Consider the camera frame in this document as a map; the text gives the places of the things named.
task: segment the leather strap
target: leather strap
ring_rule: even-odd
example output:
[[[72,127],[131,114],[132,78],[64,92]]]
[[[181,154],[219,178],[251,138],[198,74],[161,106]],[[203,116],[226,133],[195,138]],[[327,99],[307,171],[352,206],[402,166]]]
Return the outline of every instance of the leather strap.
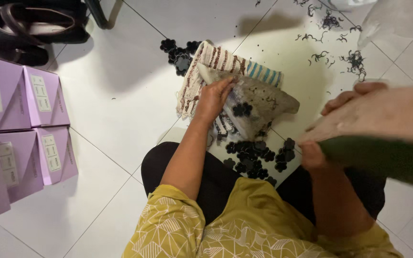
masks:
[[[14,18],[15,12],[24,9],[25,7],[23,7],[23,5],[21,4],[4,5],[0,10],[1,18],[3,19],[4,23],[12,30],[12,32],[14,32],[16,36],[33,45],[44,45],[44,43],[39,41],[37,38],[33,37],[30,33],[28,33],[25,27],[21,26],[18,23],[18,21]]]

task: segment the plastic bag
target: plastic bag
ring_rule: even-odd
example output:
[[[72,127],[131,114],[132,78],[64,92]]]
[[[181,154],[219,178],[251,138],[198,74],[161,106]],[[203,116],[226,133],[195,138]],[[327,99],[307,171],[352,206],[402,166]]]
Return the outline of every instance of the plastic bag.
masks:
[[[336,11],[348,11],[361,5],[368,5],[377,0],[320,0],[323,4]]]
[[[413,38],[413,1],[380,0],[370,10],[358,40],[361,49],[379,35],[394,33]]]

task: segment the white tile floor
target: white tile floor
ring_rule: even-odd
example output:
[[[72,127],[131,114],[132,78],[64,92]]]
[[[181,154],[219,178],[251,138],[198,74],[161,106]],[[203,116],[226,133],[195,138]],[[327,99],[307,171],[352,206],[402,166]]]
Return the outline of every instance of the white tile floor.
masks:
[[[344,19],[342,27],[326,33],[323,43],[295,41],[302,33],[321,37],[316,23],[325,9],[309,18],[310,3],[320,5],[316,0],[304,7],[290,0],[262,0],[257,7],[255,0],[102,0],[113,29],[100,30],[92,19],[86,44],[53,45],[44,66],[60,75],[79,176],[47,186],[0,215],[0,258],[120,256],[146,203],[144,155],[159,142],[180,141],[189,125],[175,114],[175,92],[183,78],[159,50],[165,36],[178,45],[208,38],[283,71],[283,90],[301,102],[301,110],[274,122],[267,144],[275,151],[283,139],[296,138],[324,102],[352,88],[357,77],[341,73],[346,63],[338,56],[356,50],[359,32],[349,28],[361,24],[370,9],[345,16],[334,12]],[[348,42],[337,41],[345,32]],[[336,60],[329,69],[325,59],[311,58],[322,50]],[[387,79],[397,87],[413,84],[413,39],[385,35],[362,55],[368,79]],[[220,159],[234,157],[225,144],[214,143],[209,151]],[[281,183],[299,162],[298,154],[284,173],[270,171],[271,163],[264,166]],[[396,249],[413,258],[413,187],[388,181],[379,222]]]

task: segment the yellow patterned shirt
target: yellow patterned shirt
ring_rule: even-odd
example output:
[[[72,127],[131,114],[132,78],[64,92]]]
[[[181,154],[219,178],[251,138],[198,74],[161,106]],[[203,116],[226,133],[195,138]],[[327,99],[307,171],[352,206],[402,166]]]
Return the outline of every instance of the yellow patterned shirt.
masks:
[[[355,237],[317,236],[313,224],[266,181],[240,178],[223,213],[205,226],[198,204],[170,185],[148,197],[123,258],[401,258],[375,224]]]

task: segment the hand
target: hand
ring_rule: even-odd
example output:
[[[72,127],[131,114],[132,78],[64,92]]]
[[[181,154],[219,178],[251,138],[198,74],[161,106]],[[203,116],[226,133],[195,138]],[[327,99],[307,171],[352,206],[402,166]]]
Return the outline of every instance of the hand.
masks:
[[[302,149],[302,167],[310,173],[312,178],[333,172],[343,172],[341,165],[326,159],[316,142],[307,141],[300,144],[299,147]]]
[[[234,86],[234,77],[229,77],[203,87],[192,122],[211,126],[223,109],[227,96]]]
[[[388,86],[385,83],[381,82],[365,82],[365,83],[358,83],[353,87],[353,91],[344,91],[340,93],[337,98],[330,100],[324,106],[321,115],[326,116],[332,111],[340,108],[347,102],[357,97],[361,97],[369,92],[387,89]]]

